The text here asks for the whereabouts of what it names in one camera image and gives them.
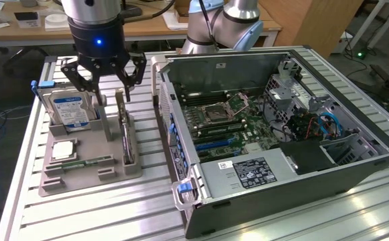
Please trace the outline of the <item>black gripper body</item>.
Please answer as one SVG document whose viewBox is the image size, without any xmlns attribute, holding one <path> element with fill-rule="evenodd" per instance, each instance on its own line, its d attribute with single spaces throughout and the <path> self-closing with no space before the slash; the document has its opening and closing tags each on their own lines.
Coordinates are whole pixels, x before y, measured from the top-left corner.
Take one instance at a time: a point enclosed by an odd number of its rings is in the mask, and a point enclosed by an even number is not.
<svg viewBox="0 0 389 241">
<path fill-rule="evenodd" d="M 99 75 L 115 74 L 111 62 L 116 61 L 123 65 L 130 60 L 124 48 L 122 16 L 94 25 L 68 18 L 68 24 L 77 50 L 77 64 Z"/>
</svg>

